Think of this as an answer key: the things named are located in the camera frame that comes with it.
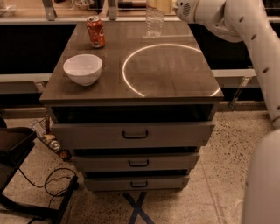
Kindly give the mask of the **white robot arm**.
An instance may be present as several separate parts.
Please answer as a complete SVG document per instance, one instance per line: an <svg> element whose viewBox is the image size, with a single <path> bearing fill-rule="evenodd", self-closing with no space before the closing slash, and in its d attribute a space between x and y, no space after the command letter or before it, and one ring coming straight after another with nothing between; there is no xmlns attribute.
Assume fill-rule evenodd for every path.
<svg viewBox="0 0 280 224"><path fill-rule="evenodd" d="M248 49L275 128L256 147L248 169L241 224L280 224L280 39L262 0L151 0L189 24L204 25Z"/></svg>

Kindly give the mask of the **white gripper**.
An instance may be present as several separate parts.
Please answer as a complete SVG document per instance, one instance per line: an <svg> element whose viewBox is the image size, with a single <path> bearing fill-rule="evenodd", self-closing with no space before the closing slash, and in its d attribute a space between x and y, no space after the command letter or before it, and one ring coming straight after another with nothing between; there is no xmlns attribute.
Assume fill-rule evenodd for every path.
<svg viewBox="0 0 280 224"><path fill-rule="evenodd" d="M171 13L174 7L179 19L194 24L199 2L200 0L155 0L154 7L164 13Z"/></svg>

